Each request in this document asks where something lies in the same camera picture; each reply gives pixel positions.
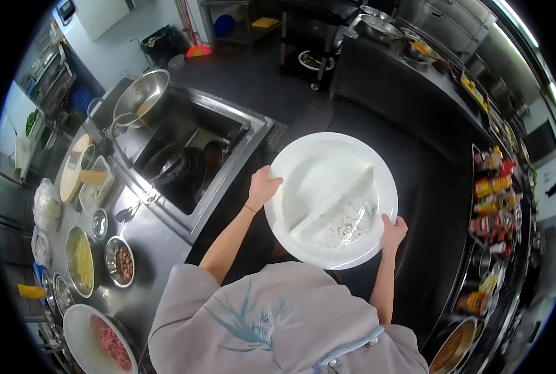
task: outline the plastic bag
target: plastic bag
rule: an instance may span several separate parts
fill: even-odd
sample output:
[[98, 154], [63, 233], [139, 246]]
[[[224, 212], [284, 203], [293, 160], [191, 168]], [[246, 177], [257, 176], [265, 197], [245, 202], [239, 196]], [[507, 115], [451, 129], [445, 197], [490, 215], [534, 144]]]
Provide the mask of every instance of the plastic bag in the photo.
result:
[[60, 219], [60, 207], [60, 194], [49, 178], [43, 178], [35, 191], [33, 204], [35, 224], [46, 232], [56, 231]]
[[51, 259], [50, 242], [45, 236], [45, 231], [37, 226], [33, 228], [33, 237], [31, 238], [31, 249], [33, 250], [33, 258], [37, 265], [48, 267]]

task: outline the trash bin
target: trash bin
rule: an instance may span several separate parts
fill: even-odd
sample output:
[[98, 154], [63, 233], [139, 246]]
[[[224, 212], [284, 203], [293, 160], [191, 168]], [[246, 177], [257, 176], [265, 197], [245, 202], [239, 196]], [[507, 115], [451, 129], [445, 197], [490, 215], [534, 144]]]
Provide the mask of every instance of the trash bin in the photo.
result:
[[166, 69], [172, 57], [186, 54], [189, 44], [174, 27], [164, 26], [143, 39], [141, 49], [154, 64]]

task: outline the cabinet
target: cabinet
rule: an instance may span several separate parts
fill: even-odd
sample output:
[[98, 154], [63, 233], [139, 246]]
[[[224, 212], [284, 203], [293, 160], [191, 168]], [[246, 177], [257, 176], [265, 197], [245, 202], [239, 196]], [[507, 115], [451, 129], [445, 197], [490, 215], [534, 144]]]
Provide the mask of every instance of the cabinet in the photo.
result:
[[99, 38], [128, 13], [125, 0], [74, 0], [76, 15], [91, 41]]

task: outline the white plate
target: white plate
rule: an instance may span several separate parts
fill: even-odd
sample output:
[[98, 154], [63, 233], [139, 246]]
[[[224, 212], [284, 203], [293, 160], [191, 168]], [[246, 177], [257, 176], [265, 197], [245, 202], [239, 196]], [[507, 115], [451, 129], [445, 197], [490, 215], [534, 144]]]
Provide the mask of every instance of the white plate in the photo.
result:
[[[124, 349], [128, 353], [132, 369], [125, 372], [120, 369], [105, 350], [103, 350], [97, 339], [97, 334], [91, 326], [91, 316], [95, 314], [102, 318], [110, 326], [117, 337], [122, 342]], [[137, 361], [124, 336], [118, 331], [117, 327], [106, 317], [105, 314], [92, 306], [86, 304], [74, 304], [64, 314], [64, 336], [66, 344], [72, 353], [72, 357], [79, 364], [80, 368], [87, 374], [137, 374]]]
[[340, 270], [381, 249], [381, 214], [396, 220], [396, 185], [386, 163], [362, 141], [333, 132], [290, 143], [271, 165], [284, 183], [265, 204], [282, 247], [299, 260]]
[[[303, 52], [299, 53], [299, 62], [301, 63], [301, 65], [303, 65], [304, 67], [306, 67], [309, 70], [319, 71], [319, 68], [314, 68], [313, 66], [305, 64], [303, 62], [303, 55], [306, 54], [306, 53], [309, 53], [309, 52], [311, 52], [311, 51], [303, 51]], [[334, 58], [332, 58], [332, 57], [329, 58], [329, 62], [330, 62], [330, 64], [328, 66], [326, 66], [326, 71], [334, 69], [334, 65], [336, 64], [334, 62]]]

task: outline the chef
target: chef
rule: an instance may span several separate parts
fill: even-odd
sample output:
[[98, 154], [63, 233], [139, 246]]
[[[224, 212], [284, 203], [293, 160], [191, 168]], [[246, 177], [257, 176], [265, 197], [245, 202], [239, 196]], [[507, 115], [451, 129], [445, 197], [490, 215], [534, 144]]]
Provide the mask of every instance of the chef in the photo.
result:
[[369, 303], [318, 267], [266, 265], [221, 287], [254, 216], [282, 178], [269, 166], [251, 177], [249, 198], [199, 266], [176, 265], [149, 333], [159, 374], [428, 373], [415, 334], [391, 324], [401, 217], [382, 215], [382, 259]]

